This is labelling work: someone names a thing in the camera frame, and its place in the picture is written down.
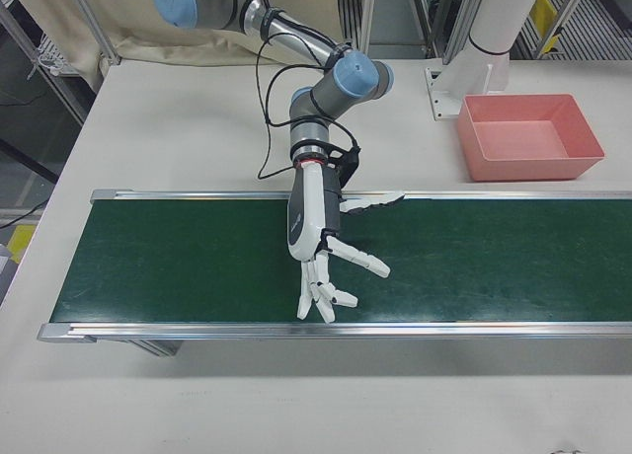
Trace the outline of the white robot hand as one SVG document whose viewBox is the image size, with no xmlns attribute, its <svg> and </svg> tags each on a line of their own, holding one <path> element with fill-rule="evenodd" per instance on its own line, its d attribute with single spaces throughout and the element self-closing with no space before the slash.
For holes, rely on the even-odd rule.
<svg viewBox="0 0 632 454">
<path fill-rule="evenodd" d="M 304 160 L 296 165 L 287 205 L 287 246 L 301 264 L 301 290 L 297 317 L 305 319 L 316 306 L 326 323 L 335 321 L 336 305 L 355 307 L 357 298 L 337 289 L 330 281 L 329 257 L 334 255 L 359 265 L 380 277 L 390 274 L 381 259 L 339 240 L 341 215 L 360 213 L 403 199 L 401 191 L 362 198 L 342 198 L 335 171 L 324 163 Z"/>
</svg>

